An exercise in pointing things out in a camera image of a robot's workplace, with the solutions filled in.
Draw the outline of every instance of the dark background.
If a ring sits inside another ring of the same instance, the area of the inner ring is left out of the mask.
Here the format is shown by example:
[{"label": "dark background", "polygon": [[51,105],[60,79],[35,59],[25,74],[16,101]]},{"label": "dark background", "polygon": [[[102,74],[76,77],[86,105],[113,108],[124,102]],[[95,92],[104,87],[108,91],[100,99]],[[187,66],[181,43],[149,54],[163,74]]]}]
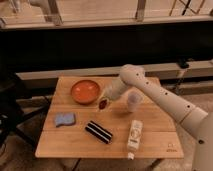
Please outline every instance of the dark background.
[{"label": "dark background", "polygon": [[213,22],[0,32],[11,70],[39,71],[213,58]]}]

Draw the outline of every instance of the bottle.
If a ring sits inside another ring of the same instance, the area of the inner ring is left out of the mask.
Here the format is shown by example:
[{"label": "bottle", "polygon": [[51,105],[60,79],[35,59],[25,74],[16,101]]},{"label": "bottle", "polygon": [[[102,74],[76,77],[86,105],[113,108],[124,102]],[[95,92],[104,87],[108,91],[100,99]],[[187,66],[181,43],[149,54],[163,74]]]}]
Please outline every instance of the bottle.
[{"label": "bottle", "polygon": [[131,113],[137,111],[142,101],[142,97],[139,93],[131,91],[127,98],[127,110]]},{"label": "bottle", "polygon": [[127,149],[129,150],[127,158],[134,159],[134,152],[138,150],[140,146],[140,139],[142,133],[143,123],[139,120],[133,120],[129,132],[129,138],[127,142]]}]

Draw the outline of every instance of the black cable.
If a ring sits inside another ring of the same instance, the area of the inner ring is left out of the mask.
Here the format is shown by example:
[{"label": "black cable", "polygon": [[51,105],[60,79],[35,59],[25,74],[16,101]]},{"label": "black cable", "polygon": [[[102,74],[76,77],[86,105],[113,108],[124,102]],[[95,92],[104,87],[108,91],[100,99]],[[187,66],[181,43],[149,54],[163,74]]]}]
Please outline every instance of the black cable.
[{"label": "black cable", "polygon": [[[179,0],[179,2],[181,2],[184,6],[186,6],[186,3],[183,0]],[[190,6],[188,6],[188,9],[193,13],[193,14],[197,14],[196,11],[194,11]]]},{"label": "black cable", "polygon": [[4,142],[3,145],[2,145],[2,147],[1,147],[1,148],[3,148],[3,151],[1,152],[0,157],[2,157],[4,155],[6,147],[7,147],[7,145]]},{"label": "black cable", "polygon": [[46,96],[43,96],[44,99],[47,101],[47,103],[50,105],[51,104],[51,101],[46,97]]},{"label": "black cable", "polygon": [[77,162],[75,163],[75,166],[73,167],[72,171],[75,171],[75,170],[76,170],[76,168],[78,167],[80,161],[81,161],[81,158],[79,158],[79,159],[77,160]]}]

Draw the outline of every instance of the black and white striped object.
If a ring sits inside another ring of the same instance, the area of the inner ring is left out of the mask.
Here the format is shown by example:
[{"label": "black and white striped object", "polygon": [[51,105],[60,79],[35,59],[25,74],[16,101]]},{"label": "black and white striped object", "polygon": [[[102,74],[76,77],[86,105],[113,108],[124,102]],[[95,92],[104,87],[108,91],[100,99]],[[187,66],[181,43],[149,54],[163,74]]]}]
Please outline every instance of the black and white striped object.
[{"label": "black and white striped object", "polygon": [[112,139],[112,134],[109,131],[102,128],[100,125],[93,121],[90,121],[85,127],[85,129],[92,135],[99,138],[101,141],[105,142],[106,144],[108,144]]}]

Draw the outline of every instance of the bottle cap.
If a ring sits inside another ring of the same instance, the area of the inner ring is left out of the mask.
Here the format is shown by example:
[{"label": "bottle cap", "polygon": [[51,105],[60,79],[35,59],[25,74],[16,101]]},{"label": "bottle cap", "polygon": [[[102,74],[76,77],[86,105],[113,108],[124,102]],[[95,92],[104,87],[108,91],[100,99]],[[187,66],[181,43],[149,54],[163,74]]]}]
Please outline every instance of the bottle cap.
[{"label": "bottle cap", "polygon": [[131,152],[128,153],[128,156],[127,156],[128,159],[133,160],[134,157],[135,157],[135,155],[133,153],[131,153]]}]

